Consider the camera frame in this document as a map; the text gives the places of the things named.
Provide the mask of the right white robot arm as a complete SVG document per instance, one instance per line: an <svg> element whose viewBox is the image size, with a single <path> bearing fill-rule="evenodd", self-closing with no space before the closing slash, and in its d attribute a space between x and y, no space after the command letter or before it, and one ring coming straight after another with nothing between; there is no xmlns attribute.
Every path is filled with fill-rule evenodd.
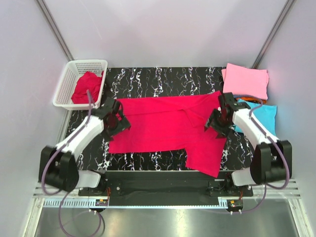
<svg viewBox="0 0 316 237"><path fill-rule="evenodd" d="M218 138L229 135L231 127L238 126L254 149L249 168L232 172L224 183L228 195L237 195L243 186L265 185L276 190L287 187L292 176L292 145L269 132L254 112L263 106L260 102L251 108L239 102L231 92L218 96L219 108L214 109L204 128L213 128Z"/></svg>

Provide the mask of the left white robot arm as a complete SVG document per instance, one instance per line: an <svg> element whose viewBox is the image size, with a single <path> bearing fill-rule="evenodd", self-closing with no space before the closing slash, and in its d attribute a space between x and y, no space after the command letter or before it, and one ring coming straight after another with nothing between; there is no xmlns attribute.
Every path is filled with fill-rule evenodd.
<svg viewBox="0 0 316 237"><path fill-rule="evenodd" d="M39 164L42 191L51 196L61 191L90 189L95 195L102 195L107 189L103 173L79 170L77 159L96 136L102 134L106 142L110 142L115 135L130 128L119 100L107 98L99 108L90 106L88 115L68 137L55 146L42 149Z"/></svg>

